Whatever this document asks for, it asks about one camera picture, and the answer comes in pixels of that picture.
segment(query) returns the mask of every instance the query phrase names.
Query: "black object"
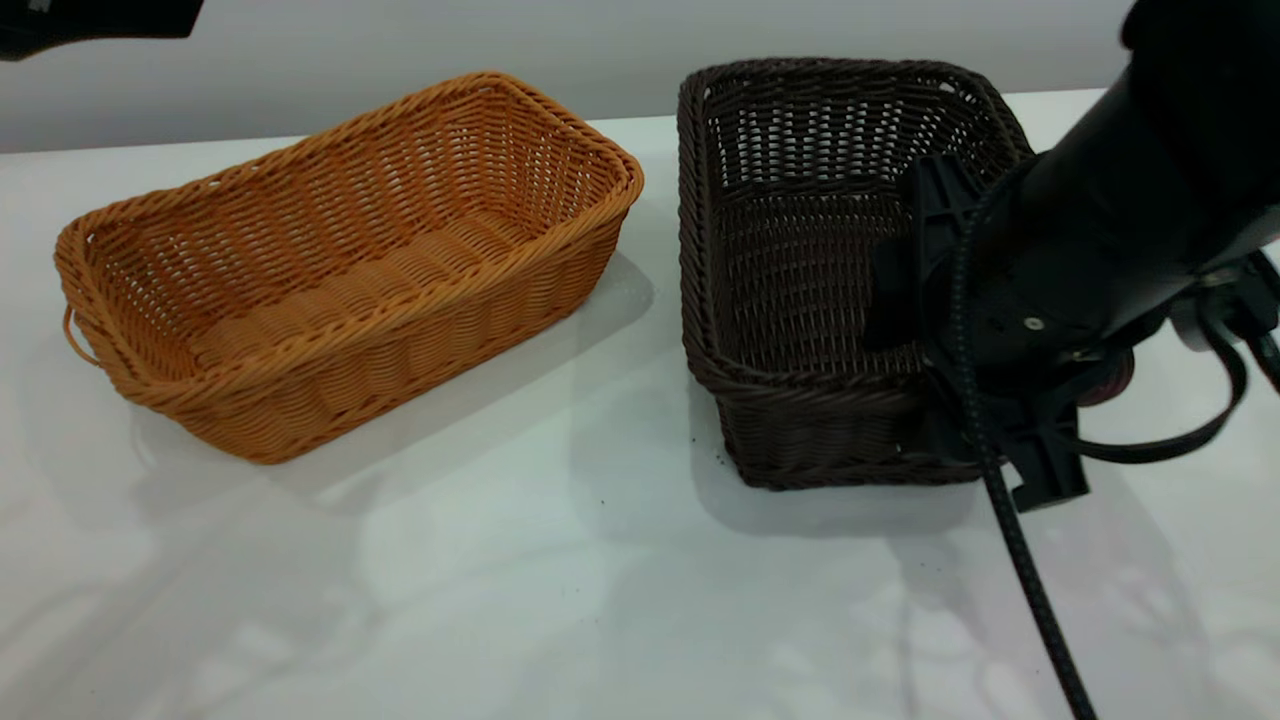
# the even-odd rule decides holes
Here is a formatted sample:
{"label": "black object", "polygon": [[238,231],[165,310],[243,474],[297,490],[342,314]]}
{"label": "black object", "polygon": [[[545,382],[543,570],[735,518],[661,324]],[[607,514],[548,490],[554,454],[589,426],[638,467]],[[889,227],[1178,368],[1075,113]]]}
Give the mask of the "black object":
{"label": "black object", "polygon": [[[1143,446],[1078,438],[1076,406],[1126,378],[1133,346],[1171,310],[1184,337],[1203,320],[1247,341],[1280,388],[1268,336],[1280,275],[1257,252],[1280,233],[1280,135],[1266,119],[1280,110],[1280,94],[1266,91],[1280,74],[1280,4],[1140,0],[1124,40],[1133,58],[1120,81],[989,196],[973,228],[977,384],[993,442],[1023,475],[1023,511],[1087,493],[1080,454],[1158,461],[1221,429],[1225,416],[1202,434]],[[867,342],[922,341],[934,405],[951,420],[928,425],[933,450],[968,459],[955,450],[972,429],[956,400],[950,252],[982,193],[941,158],[922,159],[911,183],[915,238],[877,251]],[[948,429],[955,437],[942,437]]]}
{"label": "black object", "polygon": [[188,37],[204,0],[0,0],[0,60],[102,37]]}

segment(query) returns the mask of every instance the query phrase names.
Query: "black cable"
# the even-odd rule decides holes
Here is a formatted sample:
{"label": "black cable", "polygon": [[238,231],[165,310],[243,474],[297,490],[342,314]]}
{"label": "black cable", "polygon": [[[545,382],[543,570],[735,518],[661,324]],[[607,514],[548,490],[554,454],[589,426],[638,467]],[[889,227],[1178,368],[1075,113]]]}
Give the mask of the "black cable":
{"label": "black cable", "polygon": [[1258,368],[1262,368],[1262,374],[1271,380],[1271,387],[1280,392],[1280,348],[1276,347],[1276,341],[1270,333],[1254,337],[1249,340],[1249,350],[1253,351]]}
{"label": "black cable", "polygon": [[1000,533],[1005,538],[1005,547],[1009,548],[1009,557],[1018,573],[1018,579],[1023,584],[1023,594],[1027,596],[1027,605],[1036,619],[1041,641],[1048,653],[1057,682],[1062,685],[1062,694],[1071,708],[1071,715],[1076,720],[1094,720],[1097,714],[1089,701],[1088,691],[1084,689],[1084,680],[1071,659],[1071,650],[1062,637],[1062,628],[1053,615],[1053,606],[1050,603],[1048,593],[1044,592],[1044,583],[1039,571],[1036,570],[1036,560],[1032,557],[1027,537],[1023,534],[1021,524],[1018,520],[1018,510],[1014,507],[1012,497],[1005,487],[1005,478],[1001,474],[1000,464],[991,447],[986,421],[983,419],[982,397],[978,388],[978,372],[973,357],[973,307],[969,302],[969,281],[974,255],[973,231],[986,223],[991,215],[995,200],[1020,182],[1034,165],[1036,159],[1030,159],[1011,173],[1006,174],[1000,183],[987,192],[978,208],[969,215],[960,241],[956,243],[952,256],[951,275],[951,318],[955,325],[955,361],[959,374],[960,401],[964,405],[965,424],[974,450],[978,452],[978,465],[982,469],[983,482],[987,486],[987,495],[991,497],[991,507],[996,512],[1000,523]]}
{"label": "black cable", "polygon": [[[1207,424],[1189,433],[1155,442],[1103,445],[1062,434],[1059,434],[1059,439],[1076,455],[1105,462],[1116,462],[1119,465],[1164,462],[1165,460],[1172,460],[1174,457],[1194,452],[1212,442],[1222,432],[1222,428],[1226,427],[1226,421],[1231,419],[1240,402],[1244,401],[1244,393],[1249,389],[1249,369],[1244,365],[1244,359],[1240,357],[1240,354],[1231,347],[1231,341],[1226,338],[1224,331],[1217,327],[1213,315],[1213,304],[1204,296],[1201,296],[1196,301],[1196,318],[1201,332],[1204,334],[1204,340],[1208,342],[1210,348],[1213,350],[1213,355],[1222,361],[1222,368],[1226,369],[1226,375],[1231,380],[1231,401],[1228,404],[1226,410],[1222,410]],[[1271,346],[1270,357],[1266,356],[1268,352],[1267,343]],[[1271,342],[1270,336],[1266,337],[1266,342],[1261,338],[1254,338],[1249,341],[1249,347],[1253,347],[1254,355],[1258,356],[1258,364],[1262,365],[1267,377],[1275,383],[1277,378],[1274,373],[1280,370],[1275,365],[1275,342]]]}

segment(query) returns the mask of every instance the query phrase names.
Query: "basket handle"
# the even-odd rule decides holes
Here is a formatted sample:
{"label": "basket handle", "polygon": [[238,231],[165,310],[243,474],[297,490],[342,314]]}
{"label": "basket handle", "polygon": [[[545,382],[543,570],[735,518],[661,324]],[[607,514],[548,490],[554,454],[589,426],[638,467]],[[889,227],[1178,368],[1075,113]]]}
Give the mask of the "basket handle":
{"label": "basket handle", "polygon": [[86,363],[88,363],[90,365],[93,365],[95,368],[101,368],[102,366],[102,364],[99,363],[96,357],[93,357],[88,352],[84,352],[84,348],[82,348],[79,346],[79,343],[76,342],[76,336],[72,334],[72,306],[70,305],[67,306],[67,313],[63,315],[63,334],[67,336],[67,342],[70,343],[72,350],[76,351],[76,355],[79,355],[81,357],[84,359]]}

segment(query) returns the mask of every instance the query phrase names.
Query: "woven rattan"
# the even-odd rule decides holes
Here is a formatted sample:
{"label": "woven rattan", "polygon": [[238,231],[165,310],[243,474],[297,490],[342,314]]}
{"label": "woven rattan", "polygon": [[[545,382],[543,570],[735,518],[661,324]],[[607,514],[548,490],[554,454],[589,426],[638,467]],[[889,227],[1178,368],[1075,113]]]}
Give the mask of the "woven rattan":
{"label": "woven rattan", "polygon": [[685,347],[748,484],[946,484],[972,468],[906,452],[915,346],[861,347],[872,249],[909,232],[899,181],[954,152],[992,183],[1030,147],[982,77],[929,61],[750,60],[680,92]]}
{"label": "woven rattan", "polygon": [[77,219],[68,337],[128,400],[280,462],[572,313],[641,184],[534,88],[461,77]]}

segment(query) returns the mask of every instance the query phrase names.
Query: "white table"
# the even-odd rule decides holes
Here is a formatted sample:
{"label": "white table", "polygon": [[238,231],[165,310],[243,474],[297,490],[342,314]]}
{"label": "white table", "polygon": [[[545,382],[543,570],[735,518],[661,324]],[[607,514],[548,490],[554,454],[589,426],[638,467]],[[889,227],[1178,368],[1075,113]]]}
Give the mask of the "white table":
{"label": "white table", "polygon": [[[1015,95],[1047,147],[1097,92]],[[979,486],[771,495],[680,346],[672,118],[573,318],[292,464],[214,451],[64,343],[92,208],[291,138],[0,156],[0,717],[1066,717]],[[1226,400],[1171,332],[1089,437]],[[1280,716],[1280,398],[1025,518],[1103,717]]]}

